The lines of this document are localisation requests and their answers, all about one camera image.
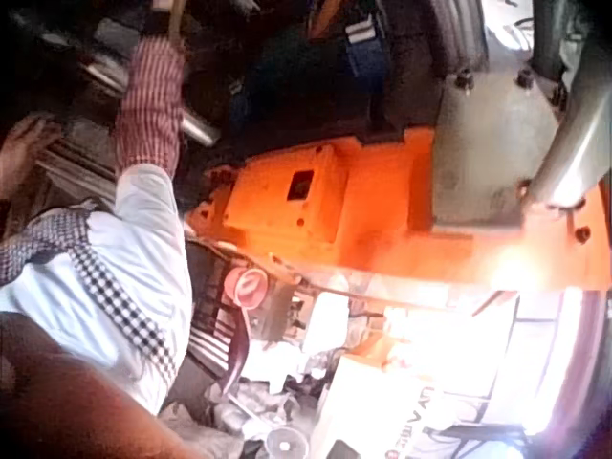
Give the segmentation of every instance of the white shirt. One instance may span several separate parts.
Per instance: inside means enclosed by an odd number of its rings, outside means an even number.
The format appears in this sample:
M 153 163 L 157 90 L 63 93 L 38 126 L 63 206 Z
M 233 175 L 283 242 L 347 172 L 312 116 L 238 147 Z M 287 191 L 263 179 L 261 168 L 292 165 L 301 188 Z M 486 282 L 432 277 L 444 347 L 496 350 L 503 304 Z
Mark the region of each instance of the white shirt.
M 114 211 L 90 216 L 92 247 L 134 303 L 158 324 L 168 349 L 181 361 L 189 338 L 191 284 L 167 173 L 153 164 L 126 169 L 117 184 Z M 0 289 L 0 311 L 30 317 L 66 351 L 104 371 L 149 412 L 159 412 L 169 387 L 90 297 L 68 254 L 44 265 L 26 265 Z

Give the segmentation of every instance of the hand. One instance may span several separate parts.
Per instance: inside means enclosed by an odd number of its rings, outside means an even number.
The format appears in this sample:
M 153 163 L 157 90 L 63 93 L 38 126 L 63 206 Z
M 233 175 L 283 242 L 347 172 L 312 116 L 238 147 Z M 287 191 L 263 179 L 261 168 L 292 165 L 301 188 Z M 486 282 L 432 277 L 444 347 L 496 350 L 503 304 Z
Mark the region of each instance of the hand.
M 38 154 L 60 137 L 61 127 L 39 114 L 28 115 L 11 129 L 0 149 L 0 199 L 11 198 Z

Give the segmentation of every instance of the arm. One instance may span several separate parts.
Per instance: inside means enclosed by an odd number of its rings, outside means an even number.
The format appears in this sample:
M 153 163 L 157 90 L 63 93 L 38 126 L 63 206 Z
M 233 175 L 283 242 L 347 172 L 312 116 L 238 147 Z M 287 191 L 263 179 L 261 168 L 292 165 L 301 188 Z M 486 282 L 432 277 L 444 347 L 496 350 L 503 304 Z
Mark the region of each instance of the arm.
M 154 0 L 116 122 L 115 213 L 145 230 L 182 234 L 171 180 L 179 160 L 185 60 L 167 38 L 173 0 Z
M 164 14 L 152 16 L 155 25 L 164 21 L 160 15 Z M 136 164 L 153 164 L 170 179 L 174 176 L 180 149 L 183 67 L 181 54 L 158 31 L 138 45 L 117 118 L 119 176 Z

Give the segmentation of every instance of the square hole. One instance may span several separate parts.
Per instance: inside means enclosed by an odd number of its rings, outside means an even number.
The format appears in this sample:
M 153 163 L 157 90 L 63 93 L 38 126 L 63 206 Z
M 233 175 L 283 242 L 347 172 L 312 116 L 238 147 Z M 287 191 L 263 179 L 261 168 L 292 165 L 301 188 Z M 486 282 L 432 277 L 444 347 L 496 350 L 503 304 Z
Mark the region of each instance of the square hole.
M 310 185 L 315 176 L 314 170 L 300 170 L 294 174 L 289 186 L 287 201 L 303 201 L 308 197 Z

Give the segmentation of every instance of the checkered scarf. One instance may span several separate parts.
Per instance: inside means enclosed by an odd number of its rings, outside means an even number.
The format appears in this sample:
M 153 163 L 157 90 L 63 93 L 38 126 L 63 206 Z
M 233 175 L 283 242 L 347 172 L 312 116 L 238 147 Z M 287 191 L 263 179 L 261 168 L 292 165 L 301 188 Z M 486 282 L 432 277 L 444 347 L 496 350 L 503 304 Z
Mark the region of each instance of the checkered scarf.
M 87 219 L 97 209 L 100 203 L 88 200 L 50 210 L 0 243 L 0 288 L 13 282 L 26 263 L 47 263 L 60 253 L 68 253 L 87 292 L 127 340 L 157 366 L 169 388 L 178 368 L 164 332 L 131 300 L 89 243 Z

